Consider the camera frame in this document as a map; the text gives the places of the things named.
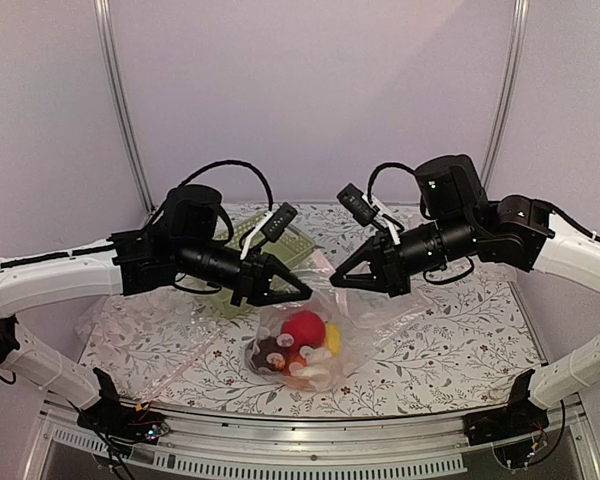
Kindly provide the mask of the red toy apple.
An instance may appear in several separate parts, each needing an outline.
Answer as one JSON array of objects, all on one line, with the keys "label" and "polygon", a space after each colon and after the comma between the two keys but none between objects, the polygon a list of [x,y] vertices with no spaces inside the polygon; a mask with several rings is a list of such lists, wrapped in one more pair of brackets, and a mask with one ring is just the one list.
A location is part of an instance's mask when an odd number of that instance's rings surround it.
[{"label": "red toy apple", "polygon": [[319,347],[326,338],[326,326],[319,315],[311,311],[292,314],[283,323],[281,334],[293,340],[292,346]]}]

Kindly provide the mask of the dark red toy fruit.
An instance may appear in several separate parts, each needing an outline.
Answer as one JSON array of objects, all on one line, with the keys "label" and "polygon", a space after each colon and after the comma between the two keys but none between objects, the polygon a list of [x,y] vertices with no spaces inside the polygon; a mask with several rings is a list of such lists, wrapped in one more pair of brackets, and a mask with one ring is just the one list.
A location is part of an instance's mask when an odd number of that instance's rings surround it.
[{"label": "dark red toy fruit", "polygon": [[246,358],[256,373],[282,373],[287,366],[289,348],[280,346],[275,337],[256,339],[248,345]]}]

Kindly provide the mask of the clear zip top bag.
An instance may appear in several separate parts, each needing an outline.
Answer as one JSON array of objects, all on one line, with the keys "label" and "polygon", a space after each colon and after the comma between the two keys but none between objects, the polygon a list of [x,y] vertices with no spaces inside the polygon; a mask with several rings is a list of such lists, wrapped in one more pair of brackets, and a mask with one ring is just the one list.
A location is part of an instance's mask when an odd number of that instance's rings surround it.
[{"label": "clear zip top bag", "polygon": [[294,390],[333,390],[430,308],[417,290],[390,298],[336,288],[329,282],[334,272],[320,251],[294,270],[311,298],[261,311],[244,349],[252,373]]}]

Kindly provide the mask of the yellow toy mango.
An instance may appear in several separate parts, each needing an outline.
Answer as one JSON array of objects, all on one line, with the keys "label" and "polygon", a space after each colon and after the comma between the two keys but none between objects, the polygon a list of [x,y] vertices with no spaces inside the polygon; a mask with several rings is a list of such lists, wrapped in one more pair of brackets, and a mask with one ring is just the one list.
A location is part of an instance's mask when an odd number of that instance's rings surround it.
[{"label": "yellow toy mango", "polygon": [[336,325],[330,323],[325,325],[324,346],[334,357],[339,355],[341,350],[341,333],[340,329]]}]

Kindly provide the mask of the orange toy orange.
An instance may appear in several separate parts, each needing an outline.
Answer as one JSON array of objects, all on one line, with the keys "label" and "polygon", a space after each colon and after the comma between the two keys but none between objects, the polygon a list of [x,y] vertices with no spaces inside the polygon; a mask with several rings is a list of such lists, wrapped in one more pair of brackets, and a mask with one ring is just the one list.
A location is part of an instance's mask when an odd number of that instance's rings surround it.
[{"label": "orange toy orange", "polygon": [[304,357],[298,352],[291,352],[285,360],[285,372],[291,375],[297,370],[304,369],[307,366],[307,362]]}]

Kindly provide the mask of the white toy garlic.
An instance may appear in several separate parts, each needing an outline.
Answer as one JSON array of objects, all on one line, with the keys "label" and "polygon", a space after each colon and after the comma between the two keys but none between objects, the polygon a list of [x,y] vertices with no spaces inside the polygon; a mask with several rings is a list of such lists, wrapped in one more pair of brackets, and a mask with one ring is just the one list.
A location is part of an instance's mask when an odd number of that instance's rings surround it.
[{"label": "white toy garlic", "polygon": [[320,392],[331,389],[337,378],[339,362],[324,347],[298,351],[306,360],[307,366],[291,375],[283,371],[287,385],[297,390]]}]

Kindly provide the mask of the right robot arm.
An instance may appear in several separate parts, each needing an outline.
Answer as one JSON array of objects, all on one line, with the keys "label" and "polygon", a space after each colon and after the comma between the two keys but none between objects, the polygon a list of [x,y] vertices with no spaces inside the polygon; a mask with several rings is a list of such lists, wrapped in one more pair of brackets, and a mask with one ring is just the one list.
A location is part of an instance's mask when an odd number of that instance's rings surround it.
[{"label": "right robot arm", "polygon": [[[412,175],[420,191],[420,214],[428,223],[398,233],[388,225],[372,194],[379,174],[399,169]],[[411,277],[442,271],[449,263],[476,256],[482,263],[505,264],[569,280],[600,294],[600,236],[554,204],[509,195],[489,200],[472,159],[447,155],[417,168],[384,162],[374,168],[366,193],[348,184],[337,199],[361,226],[377,229],[330,277],[334,287],[397,297],[411,292]],[[370,273],[350,274],[359,264]],[[508,405],[497,415],[497,427],[517,436],[532,424],[536,409],[547,410],[600,381],[600,333],[561,359],[519,375]]]}]

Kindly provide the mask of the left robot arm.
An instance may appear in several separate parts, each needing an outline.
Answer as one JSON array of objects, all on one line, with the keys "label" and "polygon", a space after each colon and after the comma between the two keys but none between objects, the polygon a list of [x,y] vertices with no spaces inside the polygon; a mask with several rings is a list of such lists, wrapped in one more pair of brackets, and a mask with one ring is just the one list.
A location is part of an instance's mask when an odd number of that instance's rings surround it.
[{"label": "left robot arm", "polygon": [[44,305],[97,296],[132,296],[177,284],[180,274],[231,291],[230,303],[256,307],[304,301],[309,286],[276,256],[215,237],[227,220],[219,191],[204,185],[169,191],[157,219],[75,250],[0,259],[0,368],[49,389],[108,434],[128,426],[111,377],[39,342],[16,319]]}]

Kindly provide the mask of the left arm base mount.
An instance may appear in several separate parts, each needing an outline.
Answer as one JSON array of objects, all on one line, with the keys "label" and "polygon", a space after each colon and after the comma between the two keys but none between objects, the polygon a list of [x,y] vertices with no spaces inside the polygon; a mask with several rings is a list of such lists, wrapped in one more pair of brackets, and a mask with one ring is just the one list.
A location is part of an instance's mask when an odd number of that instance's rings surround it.
[{"label": "left arm base mount", "polygon": [[93,373],[99,381],[100,397],[93,406],[79,409],[80,427],[130,444],[156,444],[169,433],[163,414],[151,411],[148,403],[140,409],[123,405],[111,377],[99,368]]}]

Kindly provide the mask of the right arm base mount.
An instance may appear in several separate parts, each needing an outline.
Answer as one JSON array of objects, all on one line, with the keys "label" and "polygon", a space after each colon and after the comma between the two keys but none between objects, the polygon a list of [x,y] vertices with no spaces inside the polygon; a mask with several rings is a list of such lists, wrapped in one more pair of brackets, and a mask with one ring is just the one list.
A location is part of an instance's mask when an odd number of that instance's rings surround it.
[{"label": "right arm base mount", "polygon": [[547,438],[547,409],[530,401],[529,385],[534,373],[534,370],[529,370],[514,380],[504,406],[463,417],[463,433],[471,446],[527,435],[524,441],[494,449],[498,463],[509,470],[528,468],[539,463],[540,443]]}]

